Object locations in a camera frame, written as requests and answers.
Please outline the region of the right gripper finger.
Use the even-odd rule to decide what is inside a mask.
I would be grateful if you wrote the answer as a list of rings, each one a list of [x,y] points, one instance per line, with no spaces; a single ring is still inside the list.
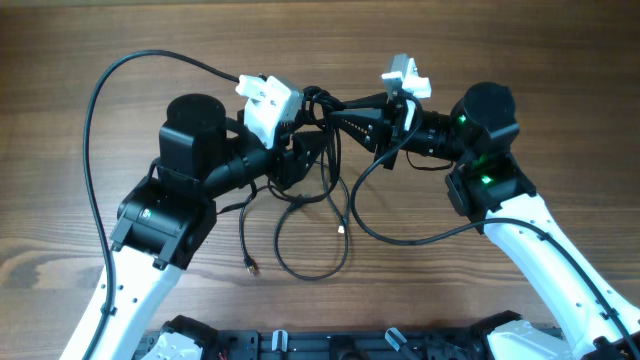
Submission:
[[[376,151],[386,130],[382,109],[362,108],[336,111],[328,115],[328,120],[369,152]]]
[[[384,109],[388,101],[386,92],[369,95],[363,98],[349,100],[342,103],[344,109]]]

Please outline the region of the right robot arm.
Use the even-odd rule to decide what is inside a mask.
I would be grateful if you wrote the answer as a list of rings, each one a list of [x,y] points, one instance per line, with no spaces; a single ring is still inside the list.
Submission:
[[[590,265],[550,214],[511,152],[519,133],[508,87],[471,86],[450,114],[423,110],[401,90],[348,102],[327,120],[392,167],[405,150],[452,163],[447,195],[455,211],[500,248],[551,311],[562,339],[513,312],[476,332],[491,359],[636,359],[639,310]]]

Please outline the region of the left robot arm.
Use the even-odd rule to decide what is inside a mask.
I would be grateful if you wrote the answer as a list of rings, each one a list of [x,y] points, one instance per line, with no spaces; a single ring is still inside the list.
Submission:
[[[221,211],[215,199],[263,175],[290,187],[329,137],[307,131],[292,148],[268,149],[223,104],[204,94],[174,99],[159,132],[160,155],[117,210],[98,286],[62,356],[129,359],[157,309],[189,267]]]

